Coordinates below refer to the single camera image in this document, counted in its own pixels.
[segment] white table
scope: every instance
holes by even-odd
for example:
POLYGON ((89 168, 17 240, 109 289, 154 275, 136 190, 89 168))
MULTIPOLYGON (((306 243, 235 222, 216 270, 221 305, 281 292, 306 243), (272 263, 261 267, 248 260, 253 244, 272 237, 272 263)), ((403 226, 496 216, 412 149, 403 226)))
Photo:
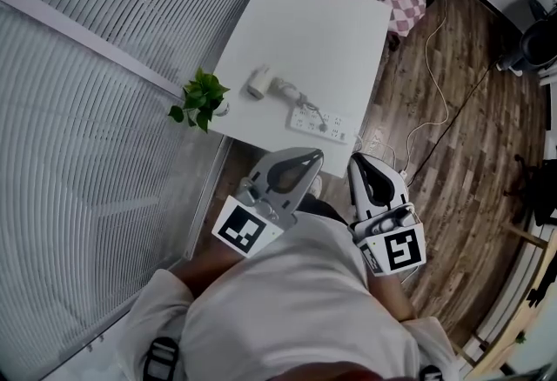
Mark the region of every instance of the white table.
POLYGON ((285 100, 257 101, 245 92, 249 76, 268 64, 321 110, 349 117, 357 132, 365 115, 386 38, 391 8, 374 0, 251 0, 220 58, 215 75, 231 90, 230 112, 209 127, 268 151, 320 148, 323 171, 346 172, 348 144, 287 127, 285 100))

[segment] cord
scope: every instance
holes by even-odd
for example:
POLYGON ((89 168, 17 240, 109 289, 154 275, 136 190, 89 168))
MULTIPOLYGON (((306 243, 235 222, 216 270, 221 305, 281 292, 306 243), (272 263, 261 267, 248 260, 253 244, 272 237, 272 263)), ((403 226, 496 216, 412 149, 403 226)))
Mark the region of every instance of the cord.
POLYGON ((445 136, 445 134, 449 131, 449 129, 451 129, 451 127, 453 127, 454 122, 456 121, 456 119, 459 117, 460 113, 462 112, 462 110, 464 109, 464 107, 466 106, 466 103, 468 102, 468 100, 470 99, 470 97, 473 95, 473 93, 476 91, 476 89, 478 89, 478 87, 480 86, 480 84, 483 82, 484 79, 486 79, 487 73, 494 67, 494 65, 496 65, 500 60, 500 57, 498 57, 495 61, 493 61, 489 67, 487 67, 486 71, 484 72, 484 74, 481 76, 480 80, 478 81, 478 83, 476 83, 474 85, 474 87, 472 88, 472 90, 470 90, 470 93, 468 93, 467 97, 464 100, 464 103, 462 103, 462 105, 459 107, 459 109, 456 112, 456 115, 454 116, 453 120, 451 121, 451 123, 446 127, 446 129, 443 131, 443 133, 441 134, 441 136, 439 137, 439 139, 435 142, 435 145, 432 147, 432 149, 429 151, 429 154, 427 154, 426 159, 421 163, 421 165, 419 166, 418 170, 416 170, 416 172, 414 172, 414 175, 412 177, 411 182, 408 184, 408 186, 410 186, 412 183, 414 183, 414 180, 416 179, 416 176, 419 174, 419 172, 424 168, 424 166, 426 165, 427 161, 429 160, 429 158, 431 157, 431 155, 433 154, 433 152, 435 151, 435 148, 437 148, 437 146, 439 145, 441 139, 445 136))
MULTIPOLYGON (((356 147, 354 147, 354 152, 358 152, 359 150, 361 150, 364 147, 364 140, 362 139, 362 137, 359 134, 356 134, 356 138, 359 140, 360 146, 359 146, 358 149, 356 147)), ((392 150, 393 151, 393 169, 394 169, 394 166, 397 163, 397 153, 395 152, 395 150, 392 146, 389 146, 388 144, 381 143, 380 141, 377 141, 377 140, 370 140, 367 143, 380 144, 381 146, 385 146, 386 148, 389 148, 390 150, 392 150)))
POLYGON ((414 268, 413 271, 412 271, 408 276, 406 276, 404 279, 402 279, 402 280, 400 281, 400 284, 401 284, 401 285, 404 285, 404 282, 406 282, 410 277, 412 277, 414 274, 416 274, 416 271, 418 270, 418 268, 419 268, 419 266, 417 266, 416 268, 414 268))
POLYGON ((429 58, 427 57, 427 45, 429 44, 429 41, 432 39, 432 37, 434 37, 437 32, 439 30, 441 30, 441 27, 443 27, 443 25, 445 25, 446 22, 446 0, 445 0, 445 15, 443 16, 443 20, 441 21, 441 23, 439 24, 439 27, 437 27, 437 29, 435 29, 435 31, 429 35, 429 37, 426 40, 426 47, 424 48, 424 56, 426 57, 426 66, 427 66, 427 71, 429 72, 429 76, 431 77, 433 83, 435 84, 435 87, 437 87, 437 90, 439 91, 439 94, 441 95, 441 99, 443 100, 443 104, 445 105, 445 112, 446 112, 446 116, 445 119, 443 121, 441 121, 440 123, 438 122, 433 122, 433 121, 428 121, 426 123, 420 124, 417 128, 415 128, 414 130, 412 130, 409 134, 408 137, 406 137, 406 156, 407 156, 407 160, 406 160, 406 166, 404 167, 403 171, 406 172, 406 170, 408 169, 408 166, 410 165, 410 137, 417 132, 418 130, 420 130, 422 127, 424 126, 440 126, 444 123, 446 123, 449 119, 449 108, 446 105, 446 100, 445 100, 445 96, 443 95, 443 92, 441 91, 441 88, 439 87, 439 83, 437 82, 437 79, 435 79, 435 76, 433 75, 432 69, 429 65, 429 58))
POLYGON ((285 97, 288 97, 291 100, 293 100, 294 103, 301 109, 308 109, 316 112, 319 115, 319 118, 321 118, 321 125, 319 126, 319 130, 321 130, 321 132, 327 132, 329 126, 327 126, 327 123, 325 122, 323 115, 321 115, 321 111, 319 110, 319 107, 316 106, 315 104, 310 103, 305 93, 300 92, 294 84, 287 83, 282 78, 274 78, 272 81, 272 85, 285 97))

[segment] wire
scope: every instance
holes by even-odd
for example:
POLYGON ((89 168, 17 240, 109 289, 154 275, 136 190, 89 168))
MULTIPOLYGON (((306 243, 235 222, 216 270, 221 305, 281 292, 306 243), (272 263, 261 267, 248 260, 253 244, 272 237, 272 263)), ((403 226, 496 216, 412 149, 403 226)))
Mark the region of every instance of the wire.
POLYGON ((433 83, 435 84, 435 87, 437 87, 437 90, 439 91, 439 94, 441 95, 441 99, 443 100, 443 104, 445 105, 445 112, 446 112, 446 116, 445 119, 441 122, 434 122, 434 121, 428 121, 426 123, 420 124, 417 128, 415 128, 414 130, 412 130, 409 134, 408 137, 406 137, 406 156, 407 156, 407 160, 406 160, 406 166, 404 167, 404 172, 406 172, 406 170, 408 169, 408 166, 410 165, 410 137, 417 132, 418 130, 420 130, 422 127, 424 126, 441 126, 442 124, 446 123, 449 119, 449 108, 446 105, 446 100, 445 100, 445 96, 443 95, 443 92, 441 91, 441 88, 439 87, 439 83, 437 82, 437 79, 435 79, 435 76, 433 75, 432 69, 429 65, 429 58, 427 57, 427 45, 429 44, 429 41, 432 39, 432 37, 434 37, 437 32, 439 30, 441 30, 441 27, 443 27, 443 25, 445 25, 446 22, 446 0, 445 0, 445 10, 444 13, 445 15, 443 16, 443 20, 441 21, 441 23, 439 24, 439 27, 437 27, 437 29, 435 29, 435 31, 429 35, 429 37, 426 40, 426 46, 424 48, 424 56, 426 57, 426 66, 427 66, 427 71, 429 72, 429 76, 431 77, 433 83))
POLYGON ((487 73, 489 73, 489 71, 494 67, 494 65, 496 65, 498 63, 498 61, 500 60, 500 57, 498 57, 495 61, 493 61, 489 67, 487 67, 486 71, 484 72, 484 74, 481 76, 480 80, 478 81, 478 83, 476 83, 474 85, 474 87, 472 88, 472 90, 470 90, 470 93, 468 93, 468 96, 466 97, 466 99, 464 100, 464 103, 462 103, 462 105, 459 107, 459 109, 456 112, 456 115, 454 116, 453 120, 451 121, 451 123, 446 127, 446 129, 443 131, 443 133, 441 134, 441 136, 439 137, 439 139, 435 142, 435 145, 432 147, 432 149, 429 151, 429 154, 427 154, 426 159, 421 163, 421 165, 419 166, 418 170, 416 170, 416 172, 414 172, 414 175, 412 177, 412 180, 410 181, 410 183, 408 184, 408 186, 410 186, 412 183, 414 183, 414 180, 416 179, 416 176, 419 174, 419 172, 423 169, 423 167, 426 165, 427 161, 429 160, 429 158, 431 157, 431 155, 433 154, 433 152, 435 151, 435 148, 437 148, 437 146, 439 145, 441 139, 445 136, 445 134, 449 131, 449 129, 451 129, 451 127, 453 127, 454 122, 456 121, 456 119, 459 117, 460 113, 462 112, 462 110, 464 109, 464 107, 466 106, 466 103, 468 102, 468 100, 470 99, 470 97, 473 95, 473 93, 476 91, 476 89, 478 89, 478 87, 480 86, 480 84, 483 82, 484 79, 486 79, 487 73))
POLYGON ((406 276, 404 279, 402 279, 402 280, 400 281, 400 284, 401 284, 401 285, 404 285, 404 282, 406 282, 410 277, 412 277, 414 274, 416 274, 416 271, 418 270, 418 268, 419 268, 419 266, 417 266, 416 268, 414 268, 413 271, 412 271, 408 276, 406 276))
POLYGON ((314 112, 317 112, 317 114, 319 115, 319 118, 321 118, 321 125, 319 126, 319 130, 321 130, 321 132, 327 132, 327 129, 329 128, 329 126, 327 126, 327 123, 325 122, 325 119, 323 118, 323 115, 321 115, 321 111, 319 110, 319 107, 317 107, 315 104, 311 104, 311 103, 302 103, 308 110, 313 110, 314 112))
MULTIPOLYGON (((362 139, 362 137, 361 137, 359 134, 356 134, 356 137, 357 137, 358 140, 359 140, 360 146, 359 146, 358 149, 356 149, 356 147, 354 147, 354 152, 358 152, 359 150, 361 150, 361 149, 364 147, 364 140, 362 139)), ((385 143, 381 143, 380 141, 377 141, 377 140, 370 140, 370 141, 368 141, 368 142, 366 142, 366 143, 376 143, 376 144, 380 144, 381 146, 385 146, 386 148, 389 148, 390 150, 392 150, 392 151, 393 151, 393 169, 394 169, 394 166, 395 166, 396 163, 397 163, 397 153, 396 153, 396 151, 394 150, 394 148, 393 148, 392 146, 389 146, 388 144, 385 144, 385 143)))

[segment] potted plant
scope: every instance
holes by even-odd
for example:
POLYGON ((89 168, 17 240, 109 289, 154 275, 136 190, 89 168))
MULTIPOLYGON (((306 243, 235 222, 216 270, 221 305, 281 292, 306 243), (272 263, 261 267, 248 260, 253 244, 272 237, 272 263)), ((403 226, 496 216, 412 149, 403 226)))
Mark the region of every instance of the potted plant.
POLYGON ((521 331, 514 340, 516 344, 524 344, 526 341, 526 333, 524 331, 521 331))
POLYGON ((230 89, 221 85, 217 77, 204 73, 199 67, 195 81, 184 86, 184 107, 172 106, 168 115, 178 123, 187 118, 191 127, 199 126, 199 129, 207 132, 213 115, 222 117, 228 113, 228 103, 224 97, 228 90, 230 89))

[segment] power strip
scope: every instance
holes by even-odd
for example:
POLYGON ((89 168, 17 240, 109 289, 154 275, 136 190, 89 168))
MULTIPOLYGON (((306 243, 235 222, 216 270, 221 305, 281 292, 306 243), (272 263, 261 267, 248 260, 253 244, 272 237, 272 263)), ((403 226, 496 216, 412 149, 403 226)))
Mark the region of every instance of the power strip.
POLYGON ((294 107, 292 118, 290 119, 290 127, 315 137, 348 144, 350 138, 347 126, 349 123, 339 115, 323 111, 321 111, 321 115, 327 125, 326 132, 319 130, 322 121, 315 110, 300 109, 299 107, 294 107))

